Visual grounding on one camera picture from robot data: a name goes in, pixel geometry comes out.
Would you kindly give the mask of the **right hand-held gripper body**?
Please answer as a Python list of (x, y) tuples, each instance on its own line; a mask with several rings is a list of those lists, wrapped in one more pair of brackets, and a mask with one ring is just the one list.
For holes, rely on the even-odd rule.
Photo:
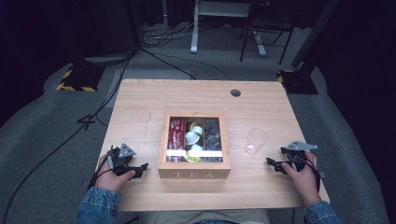
[(285, 154), (289, 159), (287, 164), (291, 166), (294, 171), (300, 172), (304, 169), (306, 163), (305, 152), (307, 150), (314, 150), (318, 147), (300, 141), (293, 141), (286, 147), (281, 148), (281, 153)]

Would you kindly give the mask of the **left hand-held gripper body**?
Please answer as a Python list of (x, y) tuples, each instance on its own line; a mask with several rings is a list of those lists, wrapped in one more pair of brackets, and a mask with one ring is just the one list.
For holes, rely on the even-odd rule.
[(135, 152), (128, 147), (126, 144), (122, 144), (121, 147), (112, 147), (107, 152), (107, 161), (109, 168), (117, 176), (123, 175), (132, 170), (129, 165)]

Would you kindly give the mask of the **wooden tea box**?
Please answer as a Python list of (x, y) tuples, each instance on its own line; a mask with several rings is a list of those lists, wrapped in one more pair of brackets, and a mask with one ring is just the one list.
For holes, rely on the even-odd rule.
[[(198, 134), (200, 140), (193, 145), (187, 145), (185, 140), (184, 150), (167, 148), (169, 122), (171, 118), (185, 120), (185, 134), (190, 132), (193, 121), (199, 121), (203, 133)], [(218, 119), (220, 128), (222, 151), (205, 150), (205, 121)], [(195, 157), (200, 157), (201, 162), (188, 162), (185, 160), (186, 152), (190, 151)], [(160, 149), (158, 172), (160, 178), (174, 179), (226, 179), (231, 171), (230, 150), (228, 146), (227, 125), (225, 116), (221, 113), (198, 112), (168, 112), (164, 115), (163, 136)]]

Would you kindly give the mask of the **person's left hand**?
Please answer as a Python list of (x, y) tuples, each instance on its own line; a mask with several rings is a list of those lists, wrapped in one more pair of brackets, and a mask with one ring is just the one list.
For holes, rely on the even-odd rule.
[(101, 168), (94, 184), (97, 188), (120, 192), (124, 184), (135, 174), (135, 171), (129, 171), (120, 176), (115, 175), (109, 168), (106, 155), (100, 158), (99, 165)]

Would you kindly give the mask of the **person's right hand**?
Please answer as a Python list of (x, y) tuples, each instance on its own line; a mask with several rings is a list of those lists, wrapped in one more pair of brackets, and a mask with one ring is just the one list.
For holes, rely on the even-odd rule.
[(287, 163), (282, 162), (281, 166), (290, 177), (291, 183), (296, 192), (301, 197), (305, 207), (321, 201), (318, 194), (317, 180), (314, 167), (317, 166), (317, 158), (310, 151), (306, 151), (305, 155), (311, 165), (306, 165), (301, 172), (294, 171)]

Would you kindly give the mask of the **clear plastic cup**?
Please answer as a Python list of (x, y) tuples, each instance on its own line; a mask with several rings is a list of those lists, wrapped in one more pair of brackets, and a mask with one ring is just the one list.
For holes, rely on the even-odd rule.
[(249, 155), (255, 155), (265, 146), (267, 141), (268, 135), (264, 130), (253, 128), (247, 134), (244, 150)]

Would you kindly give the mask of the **row of red packets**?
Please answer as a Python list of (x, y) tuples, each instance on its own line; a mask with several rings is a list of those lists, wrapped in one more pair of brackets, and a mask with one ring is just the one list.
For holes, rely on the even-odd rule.
[(181, 118), (171, 118), (169, 122), (169, 134), (167, 148), (173, 150), (185, 149), (185, 120)]

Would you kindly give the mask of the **pile of dark packets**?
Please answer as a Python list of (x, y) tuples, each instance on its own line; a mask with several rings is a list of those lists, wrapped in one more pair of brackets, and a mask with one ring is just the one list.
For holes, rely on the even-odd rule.
[(218, 119), (207, 119), (205, 121), (205, 150), (222, 151)]

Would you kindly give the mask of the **black stand striped base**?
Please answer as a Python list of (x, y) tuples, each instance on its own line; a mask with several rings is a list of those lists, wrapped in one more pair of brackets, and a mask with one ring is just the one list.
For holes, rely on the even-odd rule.
[(340, 0), (330, 0), (318, 17), (311, 33), (291, 63), (296, 70), (284, 69), (276, 73), (277, 81), (282, 84), (287, 94), (318, 94), (311, 74), (319, 61), (319, 54), (326, 48), (325, 28), (339, 2)]
[(107, 67), (126, 63), (131, 58), (131, 55), (92, 57), (83, 67), (71, 65), (64, 73), (56, 90), (95, 92), (98, 90), (99, 82)]

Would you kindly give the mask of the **black chair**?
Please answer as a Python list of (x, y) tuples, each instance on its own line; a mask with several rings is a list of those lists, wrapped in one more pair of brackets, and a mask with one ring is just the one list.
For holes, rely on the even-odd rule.
[(278, 64), (282, 64), (290, 38), (294, 30), (294, 15), (287, 9), (283, 0), (254, 0), (248, 8), (247, 20), (239, 37), (243, 38), (243, 47), (239, 61), (243, 61), (248, 33), (277, 34), (271, 46), (282, 48)]

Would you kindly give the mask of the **white desk frame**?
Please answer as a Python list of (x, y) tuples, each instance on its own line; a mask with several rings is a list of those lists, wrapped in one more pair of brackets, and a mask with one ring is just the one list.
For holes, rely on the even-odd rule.
[(191, 53), (198, 51), (199, 19), (201, 16), (246, 18), (249, 3), (232, 3), (215, 0), (194, 0)]

